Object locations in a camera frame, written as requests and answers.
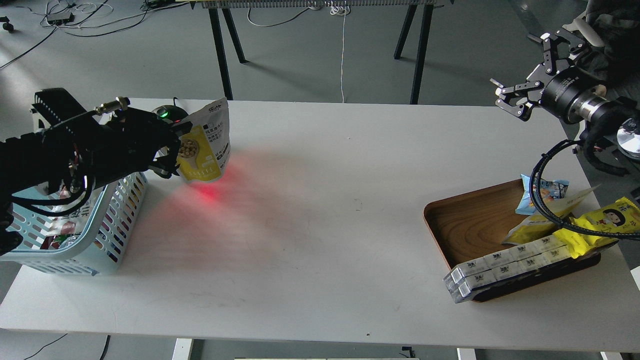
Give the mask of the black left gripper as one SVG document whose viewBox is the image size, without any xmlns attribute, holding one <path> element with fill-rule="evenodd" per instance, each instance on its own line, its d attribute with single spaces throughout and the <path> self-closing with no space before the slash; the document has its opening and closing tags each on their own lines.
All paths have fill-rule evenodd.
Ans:
<svg viewBox="0 0 640 360">
<path fill-rule="evenodd" d="M 87 110 L 64 88 L 37 91 L 31 111 L 41 122 L 30 184 L 45 195 L 82 178 L 96 188 L 147 170 L 177 176 L 180 138 L 194 127 L 189 120 L 160 120 L 121 96 Z"/>
</svg>

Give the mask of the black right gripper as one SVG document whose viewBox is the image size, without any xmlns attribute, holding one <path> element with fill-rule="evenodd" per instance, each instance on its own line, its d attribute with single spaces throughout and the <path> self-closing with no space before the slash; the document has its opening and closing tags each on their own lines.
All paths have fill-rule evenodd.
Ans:
<svg viewBox="0 0 640 360">
<path fill-rule="evenodd" d="M 566 124 L 595 121 L 608 111 L 607 89 L 601 80 L 575 66 L 586 50 L 585 39 L 560 28 L 527 38 L 542 47 L 542 63 L 526 78 L 527 82 L 505 86 L 494 78 L 494 105 L 526 122 L 539 106 Z"/>
</svg>

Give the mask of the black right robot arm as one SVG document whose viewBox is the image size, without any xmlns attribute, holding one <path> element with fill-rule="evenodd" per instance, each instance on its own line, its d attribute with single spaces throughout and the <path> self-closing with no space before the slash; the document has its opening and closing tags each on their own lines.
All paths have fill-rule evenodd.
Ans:
<svg viewBox="0 0 640 360">
<path fill-rule="evenodd" d="M 608 100 L 603 80 L 576 64 L 591 48 L 604 47 L 601 37 L 580 25 L 544 33 L 534 41 L 542 46 L 542 62 L 523 83 L 496 82 L 495 104 L 522 121 L 539 107 L 567 125 L 583 125 L 583 132 L 574 141 L 563 141 L 560 148 L 578 147 L 603 173 L 630 174 L 631 164 L 639 161 L 639 111 L 624 96 Z"/>
</svg>

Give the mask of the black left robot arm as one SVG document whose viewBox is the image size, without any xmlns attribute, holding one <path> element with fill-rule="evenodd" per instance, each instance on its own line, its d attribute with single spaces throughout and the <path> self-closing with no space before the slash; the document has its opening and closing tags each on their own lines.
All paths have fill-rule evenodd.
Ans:
<svg viewBox="0 0 640 360">
<path fill-rule="evenodd" d="M 45 129 L 1 142 L 1 253 L 23 236 L 10 231 L 13 207 L 54 217 L 45 207 L 82 207 L 95 189 L 130 174 L 153 170 L 178 175 L 181 137 L 193 128 L 187 112 L 174 105 L 144 111 L 125 96 L 85 109 L 66 89 L 42 89 L 32 112 Z"/>
</svg>

